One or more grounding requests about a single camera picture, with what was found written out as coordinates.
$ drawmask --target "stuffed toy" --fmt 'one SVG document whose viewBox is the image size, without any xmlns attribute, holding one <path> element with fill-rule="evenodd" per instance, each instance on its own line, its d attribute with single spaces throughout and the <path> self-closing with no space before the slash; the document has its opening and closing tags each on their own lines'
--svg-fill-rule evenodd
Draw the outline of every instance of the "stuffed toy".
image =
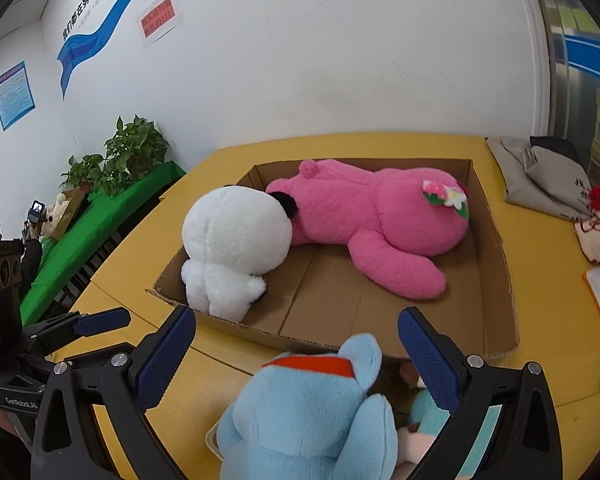
<svg viewBox="0 0 600 480">
<path fill-rule="evenodd" d="M 182 226 L 189 260 L 181 270 L 189 306 L 240 322 L 267 290 L 261 274 L 279 266 L 289 250 L 293 201 L 242 186 L 201 197 Z"/>
<path fill-rule="evenodd" d="M 412 363 L 404 364 L 400 369 L 400 375 L 409 386 L 412 388 L 417 386 L 420 391 L 411 405 L 408 425 L 398 430 L 398 459 L 391 480 L 406 480 L 409 477 L 449 418 L 448 411 L 436 406 Z M 459 472 L 458 480 L 471 478 L 478 469 L 499 415 L 499 406 L 491 406 L 487 410 L 474 446 Z"/>
<path fill-rule="evenodd" d="M 367 391 L 382 355 L 375 338 L 337 354 L 283 354 L 222 415 L 220 480 L 389 480 L 397 434 L 388 401 Z"/>
<path fill-rule="evenodd" d="M 432 299 L 446 287 L 429 260 L 457 245 L 468 228 L 467 198 L 445 171 L 361 170 L 336 160 L 304 160 L 299 174 L 267 192 L 298 207 L 292 244 L 346 244 L 355 266 L 390 291 Z"/>
<path fill-rule="evenodd" d="M 40 234 L 42 234 L 43 237 L 49 238 L 53 235 L 56 227 L 58 227 L 58 222 L 68 206 L 69 201 L 67 200 L 66 195 L 60 193 L 56 196 L 56 203 L 46 207 L 46 222 L 42 224 L 42 229 L 40 231 Z"/>
</svg>

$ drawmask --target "small teddy bear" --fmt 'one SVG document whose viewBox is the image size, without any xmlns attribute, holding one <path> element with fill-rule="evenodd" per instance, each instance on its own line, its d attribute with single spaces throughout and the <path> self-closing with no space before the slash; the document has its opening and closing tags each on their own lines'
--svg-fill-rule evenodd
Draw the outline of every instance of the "small teddy bear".
<svg viewBox="0 0 600 480">
<path fill-rule="evenodd" d="M 42 234 L 43 237 L 49 238 L 54 234 L 56 227 L 58 227 L 58 222 L 62 218 L 67 207 L 69 207 L 69 201 L 64 193 L 60 193 L 56 196 L 55 204 L 46 207 L 46 222 L 42 224 L 42 229 L 40 231 L 40 234 Z"/>
<path fill-rule="evenodd" d="M 389 480 L 394 415 L 382 395 L 367 397 L 381 361 L 359 334 L 337 354 L 265 364 L 218 423 L 220 480 Z"/>
</svg>

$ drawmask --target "flower decoration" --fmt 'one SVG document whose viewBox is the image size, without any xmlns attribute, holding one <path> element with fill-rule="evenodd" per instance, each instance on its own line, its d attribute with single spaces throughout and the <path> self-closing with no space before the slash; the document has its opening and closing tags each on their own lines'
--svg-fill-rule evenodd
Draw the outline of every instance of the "flower decoration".
<svg viewBox="0 0 600 480">
<path fill-rule="evenodd" d="M 440 182 L 424 180 L 422 182 L 422 192 L 430 204 L 453 207 L 462 218 L 469 218 L 466 195 L 459 187 L 445 186 Z"/>
</svg>

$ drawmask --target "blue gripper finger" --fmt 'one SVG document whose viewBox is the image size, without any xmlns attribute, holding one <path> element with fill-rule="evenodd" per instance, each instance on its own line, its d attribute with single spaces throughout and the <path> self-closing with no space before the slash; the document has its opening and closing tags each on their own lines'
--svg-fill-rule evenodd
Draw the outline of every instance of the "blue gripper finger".
<svg viewBox="0 0 600 480">
<path fill-rule="evenodd" d="M 75 335 L 89 337 L 123 328 L 130 322 L 131 314 L 126 308 L 119 306 L 97 314 L 79 317 L 74 324 L 74 333 Z"/>
<path fill-rule="evenodd" d="M 427 329 L 433 332 L 431 335 L 438 335 L 417 308 L 410 307 L 400 313 L 398 337 L 402 346 L 413 361 L 436 406 L 453 414 L 461 400 L 458 375 L 427 333 Z"/>
<path fill-rule="evenodd" d="M 150 355 L 130 370 L 135 383 L 136 406 L 145 411 L 160 404 L 184 355 L 196 335 L 196 316 L 189 307 L 176 307 L 163 326 L 147 339 Z M 137 350 L 145 343 L 143 340 Z"/>
</svg>

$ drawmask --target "screw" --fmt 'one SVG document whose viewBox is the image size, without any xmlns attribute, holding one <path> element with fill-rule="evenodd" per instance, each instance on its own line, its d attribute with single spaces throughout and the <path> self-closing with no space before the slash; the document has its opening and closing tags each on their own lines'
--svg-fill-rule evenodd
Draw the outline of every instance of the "screw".
<svg viewBox="0 0 600 480">
<path fill-rule="evenodd" d="M 67 368 L 67 364 L 64 361 L 62 361 L 61 363 L 58 363 L 56 366 L 54 366 L 54 373 L 56 375 L 64 374 Z"/>
<path fill-rule="evenodd" d="M 542 367 L 536 362 L 530 362 L 526 368 L 528 368 L 533 375 L 540 375 L 542 373 Z"/>
<path fill-rule="evenodd" d="M 111 358 L 111 364 L 114 366 L 122 366 L 126 364 L 127 360 L 126 354 L 116 354 Z"/>
<path fill-rule="evenodd" d="M 479 355 L 470 355 L 466 361 L 471 368 L 482 368 L 484 366 L 484 359 Z"/>
</svg>

